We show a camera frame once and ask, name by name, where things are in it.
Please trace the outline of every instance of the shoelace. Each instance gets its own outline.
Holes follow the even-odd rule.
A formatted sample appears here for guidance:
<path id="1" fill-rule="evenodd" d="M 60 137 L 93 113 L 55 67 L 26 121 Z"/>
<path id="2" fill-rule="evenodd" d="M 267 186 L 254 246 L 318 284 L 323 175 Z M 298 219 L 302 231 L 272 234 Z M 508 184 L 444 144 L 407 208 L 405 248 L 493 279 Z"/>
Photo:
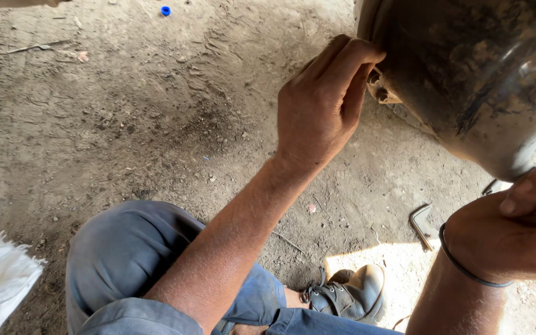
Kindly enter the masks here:
<path id="1" fill-rule="evenodd" d="M 301 300 L 303 303 L 309 303 L 311 301 L 311 294 L 315 294 L 315 295 L 319 295 L 320 293 L 324 293 L 324 295 L 326 295 L 328 297 L 327 294 L 325 294 L 325 290 L 328 290 L 332 293 L 335 292 L 336 289 L 338 289 L 339 291 L 344 291 L 344 287 L 336 282 L 332 282 L 332 284 L 330 285 L 324 285 L 325 282 L 326 282 L 326 269 L 324 269 L 323 266 L 320 266 L 320 275 L 322 276 L 322 280 L 320 282 L 319 285 L 311 285 L 309 286 L 308 288 L 306 288 L 305 290 L 303 290 L 303 293 L 301 295 Z"/>

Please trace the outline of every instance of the dusty floor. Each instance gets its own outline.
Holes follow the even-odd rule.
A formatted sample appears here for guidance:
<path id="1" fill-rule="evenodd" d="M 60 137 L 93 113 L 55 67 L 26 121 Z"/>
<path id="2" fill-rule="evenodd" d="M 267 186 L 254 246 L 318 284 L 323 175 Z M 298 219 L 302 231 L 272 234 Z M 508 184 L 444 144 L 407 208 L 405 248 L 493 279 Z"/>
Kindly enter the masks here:
<path id="1" fill-rule="evenodd" d="M 65 257 L 95 213 L 155 199 L 210 220 L 275 149 L 281 84 L 329 37 L 353 33 L 350 0 L 184 1 L 0 10 L 0 52 L 69 40 L 0 55 L 0 231 L 48 261 L 1 334 L 67 332 Z M 381 264 L 392 327 L 432 258 L 409 213 L 434 203 L 440 226 L 490 181 L 368 98 L 349 144 L 276 228 L 309 258 L 273 235 L 258 261 L 298 289 L 324 263 Z M 502 329 L 536 334 L 536 284 L 509 289 Z"/>

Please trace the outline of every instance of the black leather shoe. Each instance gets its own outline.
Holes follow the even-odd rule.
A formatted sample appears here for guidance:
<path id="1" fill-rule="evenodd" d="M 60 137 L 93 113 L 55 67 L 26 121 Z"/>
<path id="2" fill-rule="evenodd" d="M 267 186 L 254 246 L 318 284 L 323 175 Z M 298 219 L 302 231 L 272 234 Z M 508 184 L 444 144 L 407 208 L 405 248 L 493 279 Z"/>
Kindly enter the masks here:
<path id="1" fill-rule="evenodd" d="M 303 291 L 302 300 L 311 303 L 311 309 L 371 325 L 382 320 L 386 311 L 382 268 L 366 265 L 346 284 L 325 284 L 326 271 L 321 266 L 320 273 L 320 285 L 312 285 Z"/>

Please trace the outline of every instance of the black rubber band bracelet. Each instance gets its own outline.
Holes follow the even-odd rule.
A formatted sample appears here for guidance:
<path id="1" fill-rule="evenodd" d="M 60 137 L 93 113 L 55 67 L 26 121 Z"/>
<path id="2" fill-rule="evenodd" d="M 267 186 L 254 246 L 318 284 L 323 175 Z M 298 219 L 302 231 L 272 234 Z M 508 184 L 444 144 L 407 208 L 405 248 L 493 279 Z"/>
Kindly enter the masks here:
<path id="1" fill-rule="evenodd" d="M 508 283 L 505 283 L 505 284 L 495 284 L 495 283 L 491 283 L 489 281 L 486 281 L 486 280 L 483 280 L 475 275 L 473 275 L 472 273 L 469 272 L 469 270 L 466 270 L 460 263 L 458 263 L 458 261 L 452 257 L 452 255 L 450 254 L 450 251 L 448 250 L 448 246 L 446 245 L 446 240 L 444 239 L 444 230 L 446 228 L 446 224 L 443 224 L 441 227 L 440 227 L 440 242 L 442 243 L 442 250 L 444 251 L 444 253 L 446 254 L 446 256 L 448 256 L 448 259 L 450 259 L 450 261 L 452 262 L 452 264 L 454 264 L 458 270 L 460 270 L 460 272 L 464 273 L 466 277 L 469 277 L 470 279 L 473 279 L 474 281 L 476 281 L 477 283 L 480 283 L 480 284 L 483 284 L 483 285 L 486 285 L 486 286 L 491 286 L 491 287 L 498 287 L 498 288 L 502 288 L 502 287 L 507 287 L 507 286 L 510 286 L 512 283 L 514 283 L 514 281 L 510 281 Z"/>

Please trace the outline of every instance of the blue bottle cap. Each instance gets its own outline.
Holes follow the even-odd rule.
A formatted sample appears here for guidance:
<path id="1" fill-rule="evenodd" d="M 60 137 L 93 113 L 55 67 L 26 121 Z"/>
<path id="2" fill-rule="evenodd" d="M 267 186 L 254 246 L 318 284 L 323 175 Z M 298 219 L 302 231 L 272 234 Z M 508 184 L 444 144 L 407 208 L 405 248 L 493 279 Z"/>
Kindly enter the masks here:
<path id="1" fill-rule="evenodd" d="M 160 8 L 160 12 L 163 13 L 164 16 L 168 16 L 169 14 L 171 14 L 171 8 L 169 8 L 168 6 L 162 6 Z"/>

